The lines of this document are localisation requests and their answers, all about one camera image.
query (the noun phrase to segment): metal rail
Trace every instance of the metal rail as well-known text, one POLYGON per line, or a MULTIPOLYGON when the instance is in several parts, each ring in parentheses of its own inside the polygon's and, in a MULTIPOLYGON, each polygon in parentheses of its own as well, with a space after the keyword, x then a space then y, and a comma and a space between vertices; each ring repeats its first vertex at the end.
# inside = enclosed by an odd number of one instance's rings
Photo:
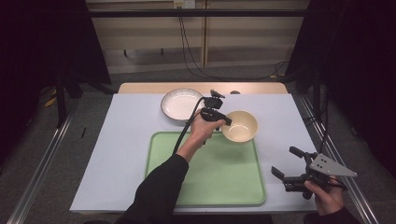
POLYGON ((64 139, 64 135, 67 131, 67 128, 69 127, 70 120, 76 111, 78 102, 79 100, 73 102, 73 104, 70 107, 70 113, 66 117, 64 124, 55 131, 55 134, 52 137, 52 140, 44 154, 43 159, 41 159, 41 162, 39 163, 37 169, 35 170, 35 174, 33 175, 28 187, 26 188, 25 192, 22 194, 20 200, 18 201, 17 206, 12 212, 7 224, 22 224, 26 219, 27 214, 35 200, 35 196, 40 190, 40 187, 48 172, 49 166, 52 162, 55 152, 57 151, 59 145, 64 139))
MULTIPOLYGON (((306 113, 308 114, 309 117, 314 116, 313 112, 313 106, 309 99, 307 97, 303 97, 302 103, 304 106, 304 109, 306 113)), ((313 122, 314 128, 318 134, 318 137, 323 140, 324 134, 325 134, 325 127, 322 123, 319 123, 317 121, 313 122)), ((326 148, 326 151, 329 153, 329 156, 337 161, 338 163, 345 165, 343 159, 341 158, 341 155, 338 153, 337 148, 335 147, 332 139, 330 138, 329 135, 327 135, 325 142, 324 142, 324 147, 326 148)), ((375 217, 375 214, 370 207, 370 204, 367 202, 363 192, 361 192, 361 189, 359 188, 358 184, 356 181, 351 178, 351 177, 340 177, 343 183, 347 186, 349 194, 352 198, 353 203, 356 205, 356 208, 358 209, 359 213, 361 214, 361 218, 363 219, 364 223, 367 224, 377 224, 378 220, 375 217)))

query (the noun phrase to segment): bowl rim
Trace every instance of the bowl rim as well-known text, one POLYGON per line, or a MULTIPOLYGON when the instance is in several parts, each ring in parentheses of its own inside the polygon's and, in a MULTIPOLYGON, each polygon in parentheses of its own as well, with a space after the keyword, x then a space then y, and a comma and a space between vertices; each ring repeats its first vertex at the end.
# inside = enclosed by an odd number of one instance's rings
POLYGON ((166 93, 165 94, 165 96, 161 99, 161 111, 165 114, 165 116, 166 117, 168 117, 169 119, 173 119, 173 120, 178 120, 178 121, 185 121, 185 120, 188 120, 188 119, 176 119, 176 118, 172 118, 172 117, 170 117, 164 110, 163 110, 163 104, 164 104, 164 100, 166 99, 166 97, 168 97, 170 94, 172 94, 173 92, 176 92, 176 91, 183 91, 183 90, 188 90, 188 91, 192 91, 192 92, 195 92, 195 93, 197 93, 197 95, 199 95, 199 96, 201 96, 201 97, 204 97, 200 92, 198 92, 197 90, 195 90, 195 89, 191 89, 191 88, 178 88, 178 89, 174 89, 174 90, 172 90, 172 91, 169 91, 168 93, 166 93))
POLYGON ((234 112, 244 112, 244 113, 250 115, 251 117, 253 117, 254 120, 256 121, 256 124, 257 124, 257 125, 256 125, 256 126, 257 126, 256 131, 254 132, 254 134, 253 134, 248 140, 243 140, 243 141, 237 141, 237 140, 231 139, 229 136, 227 136, 227 135, 224 133, 224 129, 223 129, 222 127, 221 127, 221 132, 223 133, 223 135, 224 135, 227 139, 229 139, 230 141, 235 142, 235 143, 245 143, 245 142, 248 142, 248 141, 252 140, 252 139, 256 136, 257 132, 259 131, 259 122, 257 121, 256 117, 255 117, 253 114, 247 112, 246 110, 235 110, 235 111, 232 111, 232 112, 228 113, 228 114, 226 115, 226 117, 228 118, 229 115, 232 114, 232 113, 234 113, 234 112))

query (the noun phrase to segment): green tray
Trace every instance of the green tray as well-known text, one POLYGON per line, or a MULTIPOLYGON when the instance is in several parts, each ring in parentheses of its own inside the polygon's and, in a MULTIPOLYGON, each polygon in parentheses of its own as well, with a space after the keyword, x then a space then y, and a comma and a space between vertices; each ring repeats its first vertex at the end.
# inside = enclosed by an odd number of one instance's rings
MULTIPOLYGON (((165 132, 152 135, 146 176, 171 156, 179 135, 165 132)), ((264 199, 254 142, 234 143, 222 133, 213 133, 192 158, 177 205, 251 205, 261 204, 264 199)))

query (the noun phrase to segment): black sleeve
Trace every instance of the black sleeve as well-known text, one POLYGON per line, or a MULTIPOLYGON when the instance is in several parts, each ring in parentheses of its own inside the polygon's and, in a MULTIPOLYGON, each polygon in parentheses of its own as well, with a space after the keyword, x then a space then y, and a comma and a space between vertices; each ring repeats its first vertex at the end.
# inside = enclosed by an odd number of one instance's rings
POLYGON ((169 223, 188 169, 189 164, 177 154, 155 168, 137 188, 134 203, 116 224, 169 223))
POLYGON ((304 217, 304 223, 308 224, 360 224, 359 221, 350 214, 344 207, 341 210, 326 216, 318 213, 308 214, 304 217))

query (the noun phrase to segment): person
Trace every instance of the person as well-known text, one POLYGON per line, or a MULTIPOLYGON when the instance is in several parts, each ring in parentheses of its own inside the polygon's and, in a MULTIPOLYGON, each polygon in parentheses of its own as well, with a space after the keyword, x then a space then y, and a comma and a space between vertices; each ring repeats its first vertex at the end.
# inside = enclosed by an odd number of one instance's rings
MULTIPOLYGON (((330 183, 338 184, 335 176, 331 176, 330 183)), ((325 191, 308 180, 304 182, 304 185, 315 194, 315 203, 318 209, 317 213, 308 214, 304 217, 305 224, 359 223, 344 207, 342 188, 330 187, 328 191, 325 191)))
MULTIPOLYGON (((115 224, 170 223, 177 197, 189 162, 194 153, 212 136, 213 131, 225 120, 205 121, 199 111, 191 124, 191 134, 177 153, 155 168, 136 190, 133 204, 115 224)), ((326 192, 306 181, 305 186, 316 195, 318 212, 308 214, 304 222, 311 223, 359 223, 344 207, 342 190, 331 188, 326 192)))

